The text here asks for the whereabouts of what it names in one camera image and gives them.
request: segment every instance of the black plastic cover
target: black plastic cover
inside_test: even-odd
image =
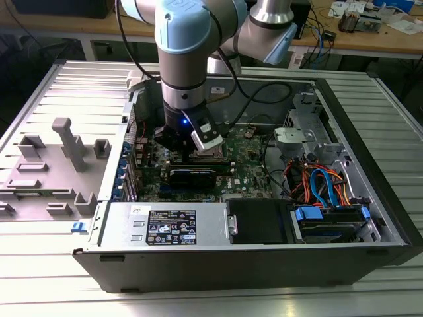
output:
[[[232,244],[291,244],[292,204],[280,199],[229,199],[228,216],[235,216],[238,233]]]

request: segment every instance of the blue drive bracket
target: blue drive bracket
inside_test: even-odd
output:
[[[362,213],[365,220],[369,220],[371,218],[370,211],[367,207],[362,207]]]
[[[323,214],[320,208],[314,206],[298,207],[295,210],[295,216],[298,221],[301,220],[323,220]]]

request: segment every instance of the side panel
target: side panel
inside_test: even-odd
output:
[[[423,251],[423,238],[416,226],[414,226],[410,216],[405,211],[394,190],[389,185],[380,167],[373,159],[337,97],[330,89],[328,83],[324,79],[319,79],[316,84],[327,103],[330,112],[328,115],[330,117],[332,116],[339,130],[344,135],[347,144],[349,144],[351,148],[351,152],[357,158],[365,176],[375,190],[382,205],[401,235],[401,238],[412,246],[406,254],[397,261],[391,263],[393,265],[401,265]]]
[[[350,285],[406,247],[239,252],[74,251],[109,293]]]

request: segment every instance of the table leg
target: table leg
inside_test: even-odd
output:
[[[87,61],[96,61],[97,54],[95,52],[94,42],[90,38],[80,38],[82,49],[84,50],[85,59]]]
[[[308,46],[296,46],[293,49],[291,61],[288,68],[299,69],[303,62],[304,55],[309,51]]]

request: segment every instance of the blue latch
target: blue latch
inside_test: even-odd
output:
[[[87,230],[85,230],[85,223],[82,221],[76,221],[73,223],[71,232],[72,233],[85,233]]]
[[[123,150],[129,151],[130,149],[131,149],[131,145],[125,141],[123,144]]]
[[[118,169],[116,170],[116,174],[118,176],[123,176],[125,175],[125,170],[123,168],[118,167]]]
[[[371,218],[370,211],[367,207],[362,207],[362,213],[365,220],[369,220]]]
[[[320,208],[313,206],[303,206],[295,210],[295,216],[298,221],[303,219],[323,219],[323,214]]]
[[[123,179],[121,179],[121,178],[115,178],[114,185],[115,186],[120,186],[120,185],[122,185],[123,182],[124,182]]]
[[[119,167],[126,167],[126,165],[128,165],[128,163],[126,162],[126,160],[124,159],[120,159],[119,160]]]

